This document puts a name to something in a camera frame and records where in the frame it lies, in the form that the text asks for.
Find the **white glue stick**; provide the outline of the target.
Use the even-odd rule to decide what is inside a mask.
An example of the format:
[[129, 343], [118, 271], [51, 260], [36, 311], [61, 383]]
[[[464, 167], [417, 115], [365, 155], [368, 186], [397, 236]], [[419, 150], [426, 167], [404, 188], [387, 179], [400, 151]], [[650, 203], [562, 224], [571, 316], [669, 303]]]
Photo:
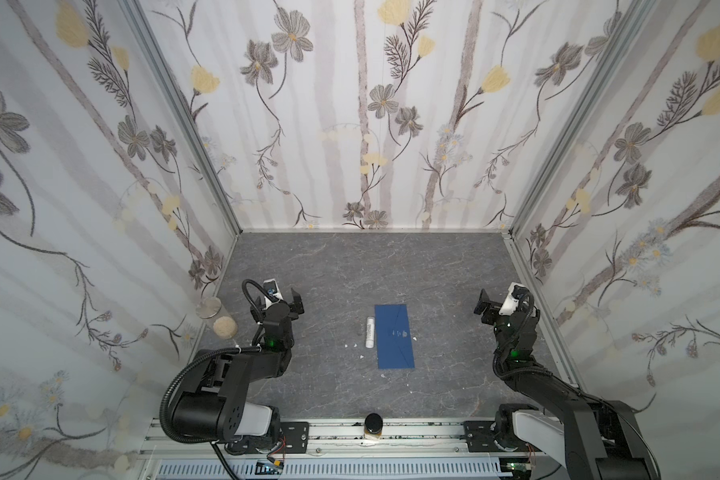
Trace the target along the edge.
[[366, 320], [365, 347], [372, 349], [375, 346], [375, 318], [368, 317]]

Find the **dark blue envelope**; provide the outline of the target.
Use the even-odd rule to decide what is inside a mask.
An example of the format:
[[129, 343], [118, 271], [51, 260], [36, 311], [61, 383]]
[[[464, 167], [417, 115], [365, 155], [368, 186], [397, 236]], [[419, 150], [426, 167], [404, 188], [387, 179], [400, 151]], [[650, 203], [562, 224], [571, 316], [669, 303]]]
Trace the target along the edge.
[[375, 306], [375, 339], [378, 368], [414, 369], [415, 360], [407, 306]]

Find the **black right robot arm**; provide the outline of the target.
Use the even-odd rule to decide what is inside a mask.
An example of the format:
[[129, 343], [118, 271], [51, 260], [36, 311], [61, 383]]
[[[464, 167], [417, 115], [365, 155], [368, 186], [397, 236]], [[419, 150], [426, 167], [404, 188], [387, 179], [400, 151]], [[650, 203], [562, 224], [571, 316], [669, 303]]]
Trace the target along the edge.
[[533, 347], [541, 315], [526, 286], [511, 284], [501, 301], [481, 291], [474, 313], [493, 329], [493, 374], [529, 400], [498, 407], [491, 445], [544, 453], [571, 479], [660, 478], [634, 408], [588, 394], [536, 360]]

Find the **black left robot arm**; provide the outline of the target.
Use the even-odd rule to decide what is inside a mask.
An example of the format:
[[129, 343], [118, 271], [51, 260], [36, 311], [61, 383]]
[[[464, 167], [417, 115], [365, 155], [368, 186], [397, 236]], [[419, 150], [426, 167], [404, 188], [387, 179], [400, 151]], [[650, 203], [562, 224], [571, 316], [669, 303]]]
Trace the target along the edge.
[[235, 454], [283, 445], [280, 414], [273, 406], [248, 401], [252, 383], [282, 376], [295, 344], [293, 322], [305, 313], [301, 295], [285, 300], [274, 281], [247, 279], [242, 287], [257, 331], [249, 346], [201, 350], [171, 381], [159, 407], [159, 422], [171, 440], [182, 444], [223, 445]]

